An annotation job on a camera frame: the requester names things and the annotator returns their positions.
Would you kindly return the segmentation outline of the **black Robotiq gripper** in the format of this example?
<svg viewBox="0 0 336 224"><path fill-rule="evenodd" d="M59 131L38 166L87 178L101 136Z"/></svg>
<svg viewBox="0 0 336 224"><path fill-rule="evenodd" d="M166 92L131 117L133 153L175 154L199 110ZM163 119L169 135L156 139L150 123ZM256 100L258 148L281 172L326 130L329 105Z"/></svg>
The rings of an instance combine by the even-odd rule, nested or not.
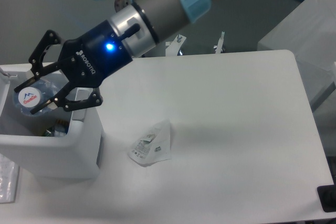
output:
<svg viewBox="0 0 336 224"><path fill-rule="evenodd" d="M65 41L58 61L44 67L43 59L47 50L63 42L55 31L47 30L28 59L31 69L28 71L27 80L18 85L14 92L20 92L41 77L61 70L74 87L93 88L92 92L86 99L69 100L67 96L72 86L66 84L58 93L31 109L30 114L36 114L46 107L72 112L100 106L103 97L98 87L105 78L132 61L130 53L122 43L132 35L132 27L117 35L111 24L105 20L77 39Z"/></svg>

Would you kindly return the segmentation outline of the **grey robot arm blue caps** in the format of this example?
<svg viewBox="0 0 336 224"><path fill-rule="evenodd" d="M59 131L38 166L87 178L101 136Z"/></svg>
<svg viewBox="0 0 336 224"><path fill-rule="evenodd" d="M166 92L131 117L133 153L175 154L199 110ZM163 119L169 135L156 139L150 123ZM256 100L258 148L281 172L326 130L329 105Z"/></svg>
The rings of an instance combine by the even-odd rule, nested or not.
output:
<svg viewBox="0 0 336 224"><path fill-rule="evenodd" d="M25 115L56 108L76 111L102 104L103 80L184 26L196 22L212 0L129 0L109 19L76 39L48 30L31 54L28 79L14 90Z"/></svg>

